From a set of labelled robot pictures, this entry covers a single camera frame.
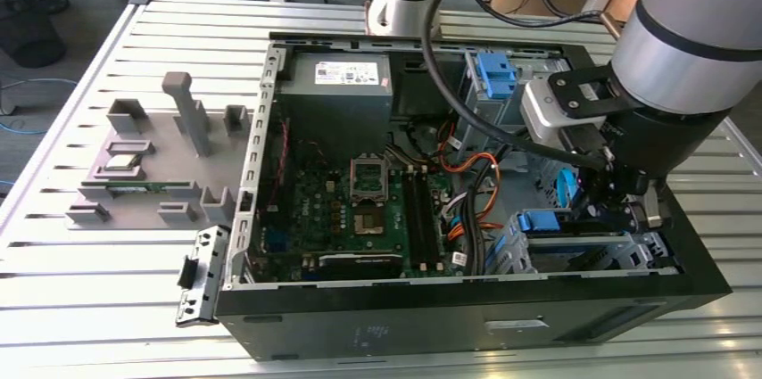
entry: label sticker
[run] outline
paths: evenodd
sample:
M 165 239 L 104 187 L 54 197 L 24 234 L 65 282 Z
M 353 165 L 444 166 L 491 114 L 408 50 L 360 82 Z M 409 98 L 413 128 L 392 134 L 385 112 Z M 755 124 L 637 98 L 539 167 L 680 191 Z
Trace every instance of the label sticker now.
M 375 62 L 319 62 L 315 65 L 316 85 L 379 85 L 379 64 Z
M 588 101 L 599 100 L 597 95 L 595 94 L 595 89 L 592 89 L 589 83 L 579 85 L 579 90 L 581 91 L 581 95 L 584 96 L 584 98 L 587 98 Z
M 447 139 L 447 142 L 449 143 L 449 145 L 455 148 L 455 150 L 460 150 L 460 146 L 463 145 L 463 143 L 460 142 L 460 140 L 457 140 L 453 136 L 451 136 Z
M 452 252 L 452 264 L 457 266 L 465 266 L 465 260 L 468 256 L 461 252 Z
M 487 321 L 487 330 L 500 330 L 505 328 L 537 328 L 549 327 L 541 319 L 519 319 L 516 321 Z
M 112 194 L 142 194 L 148 191 L 148 189 L 145 187 L 126 187 L 126 186 L 118 186 L 118 187 L 108 187 L 108 192 L 110 192 Z

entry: metal slotted table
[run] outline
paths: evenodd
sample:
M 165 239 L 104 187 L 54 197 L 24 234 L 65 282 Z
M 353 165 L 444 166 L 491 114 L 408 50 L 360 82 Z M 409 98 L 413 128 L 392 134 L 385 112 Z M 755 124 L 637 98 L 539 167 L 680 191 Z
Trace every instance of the metal slotted table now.
M 604 63 L 603 28 L 512 29 L 443 12 L 453 38 L 587 46 Z M 69 231 L 62 212 L 108 131 L 116 98 L 170 109 L 166 71 L 193 75 L 206 110 L 258 105 L 270 30 L 361 33 L 363 12 L 337 5 L 222 0 L 130 4 L 0 209 L 0 360 L 6 377 L 680 377 L 762 375 L 762 162 L 726 121 L 670 176 L 734 293 L 597 346 L 256 363 L 220 326 L 174 328 L 174 286 L 193 231 Z

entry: green motherboard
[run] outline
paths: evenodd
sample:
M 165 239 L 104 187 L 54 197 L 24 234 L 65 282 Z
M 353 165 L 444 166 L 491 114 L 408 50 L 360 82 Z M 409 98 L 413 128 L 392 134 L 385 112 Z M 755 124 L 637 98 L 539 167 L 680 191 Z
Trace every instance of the green motherboard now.
M 395 277 L 449 276 L 441 260 L 433 263 L 412 263 L 415 241 L 408 235 L 408 215 L 417 209 L 421 198 L 411 200 L 404 192 L 404 180 L 412 174 L 400 169 L 387 172 L 385 202 L 353 202 L 351 189 L 381 190 L 379 170 L 357 166 L 355 175 L 349 169 L 304 169 L 295 175 L 291 220 L 288 230 L 265 229 L 268 247 L 266 274 L 273 281 L 308 281 L 323 279 L 312 275 L 320 256 L 351 253 L 359 255 L 396 255 L 403 259 L 403 272 Z M 425 182 L 427 201 L 431 208 L 429 223 L 436 239 L 436 257 L 443 258 L 444 236 L 439 230 L 441 194 L 449 190 L 448 177 L 423 174 L 416 177 Z

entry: power supply label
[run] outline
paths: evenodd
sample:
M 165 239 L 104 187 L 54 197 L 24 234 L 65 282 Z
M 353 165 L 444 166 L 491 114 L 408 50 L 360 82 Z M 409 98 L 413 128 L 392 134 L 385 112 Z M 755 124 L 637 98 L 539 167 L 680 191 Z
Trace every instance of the power supply label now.
M 315 65 L 316 85 L 379 85 L 379 64 L 375 62 L 319 62 Z

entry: motherboard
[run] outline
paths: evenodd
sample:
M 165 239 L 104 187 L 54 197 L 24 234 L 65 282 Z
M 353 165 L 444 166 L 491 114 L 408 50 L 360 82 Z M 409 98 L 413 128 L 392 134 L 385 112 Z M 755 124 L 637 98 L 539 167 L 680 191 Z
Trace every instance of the motherboard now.
M 449 182 L 361 155 L 347 169 L 295 173 L 289 224 L 264 230 L 270 281 L 449 276 L 436 216 Z

